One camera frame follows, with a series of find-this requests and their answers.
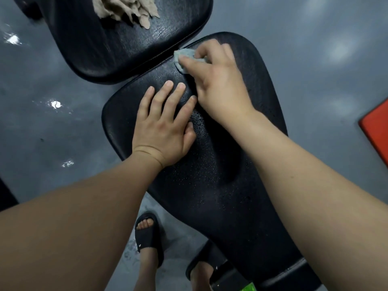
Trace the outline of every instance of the leg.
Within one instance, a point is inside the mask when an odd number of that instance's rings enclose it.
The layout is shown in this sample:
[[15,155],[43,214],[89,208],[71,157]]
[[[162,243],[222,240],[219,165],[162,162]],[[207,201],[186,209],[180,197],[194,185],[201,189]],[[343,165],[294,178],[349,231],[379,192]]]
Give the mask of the leg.
[[193,291],[211,291],[209,281],[212,274],[213,267],[207,262],[199,261],[190,274]]
[[[136,229],[146,229],[154,224],[152,219],[141,221]],[[158,251],[156,248],[140,250],[140,272],[133,291],[155,291],[155,275],[158,269]]]

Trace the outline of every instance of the person's right arm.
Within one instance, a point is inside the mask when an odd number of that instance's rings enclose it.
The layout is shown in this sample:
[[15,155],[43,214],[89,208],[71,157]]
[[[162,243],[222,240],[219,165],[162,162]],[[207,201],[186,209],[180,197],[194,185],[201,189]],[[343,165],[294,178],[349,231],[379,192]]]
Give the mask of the person's right arm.
[[388,290],[388,205],[295,144],[252,106],[229,45],[180,57],[198,102],[251,157],[285,228],[329,290]]

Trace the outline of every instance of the beige cloth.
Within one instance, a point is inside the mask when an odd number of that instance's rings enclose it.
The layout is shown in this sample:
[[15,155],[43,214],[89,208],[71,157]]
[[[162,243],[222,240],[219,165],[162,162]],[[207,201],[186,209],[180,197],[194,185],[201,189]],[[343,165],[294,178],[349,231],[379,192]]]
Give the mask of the beige cloth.
[[99,18],[111,17],[120,21],[125,13],[133,23],[134,14],[138,17],[140,25],[146,29],[151,26],[150,16],[160,17],[155,0],[93,0],[93,7]]

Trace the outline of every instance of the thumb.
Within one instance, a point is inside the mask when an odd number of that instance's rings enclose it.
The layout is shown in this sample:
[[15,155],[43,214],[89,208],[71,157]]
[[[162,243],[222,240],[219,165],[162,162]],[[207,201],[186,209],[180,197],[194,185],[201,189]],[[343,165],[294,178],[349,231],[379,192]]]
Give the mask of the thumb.
[[199,78],[201,81],[205,80],[210,67],[208,63],[199,62],[184,55],[179,55],[178,60],[191,76]]
[[183,155],[186,155],[193,145],[197,134],[194,131],[193,123],[190,121],[186,125],[185,134],[183,135]]

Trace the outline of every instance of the finger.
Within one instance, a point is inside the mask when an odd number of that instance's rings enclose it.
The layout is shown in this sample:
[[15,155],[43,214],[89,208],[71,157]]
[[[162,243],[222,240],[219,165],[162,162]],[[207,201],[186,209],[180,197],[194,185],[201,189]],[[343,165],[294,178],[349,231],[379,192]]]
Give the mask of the finger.
[[199,62],[183,55],[180,55],[178,60],[192,77],[199,78],[201,81],[205,80],[210,69],[208,63]]
[[196,138],[197,134],[194,131],[193,123],[188,122],[185,134],[183,135],[183,155],[186,155],[189,152]]
[[174,83],[172,81],[167,81],[164,83],[163,87],[159,92],[156,93],[154,98],[152,99],[151,108],[149,110],[149,116],[154,119],[159,119],[162,114],[162,105],[166,100],[168,94],[171,92],[174,87]]
[[212,64],[223,63],[227,60],[226,53],[221,44],[216,39],[211,39],[200,44],[195,52],[195,58],[204,58],[205,56]]
[[137,119],[145,120],[148,117],[148,108],[154,93],[155,88],[152,86],[145,92],[142,100],[140,101],[139,110],[137,111]]
[[168,97],[162,112],[161,118],[164,118],[170,122],[174,121],[175,110],[179,100],[182,98],[183,93],[186,90],[186,85],[184,83],[179,83],[175,91]]
[[183,107],[178,112],[178,115],[177,115],[177,117],[174,120],[174,124],[178,128],[182,129],[182,131],[186,127],[187,122],[189,121],[190,116],[193,113],[193,110],[194,110],[194,107],[195,107],[196,103],[197,103],[197,97],[196,96],[191,96],[188,99],[188,101],[186,102],[186,104],[183,105]]
[[230,60],[232,60],[234,63],[236,63],[236,59],[234,58],[233,50],[230,47],[230,45],[229,44],[222,44],[222,48],[224,49],[226,56]]

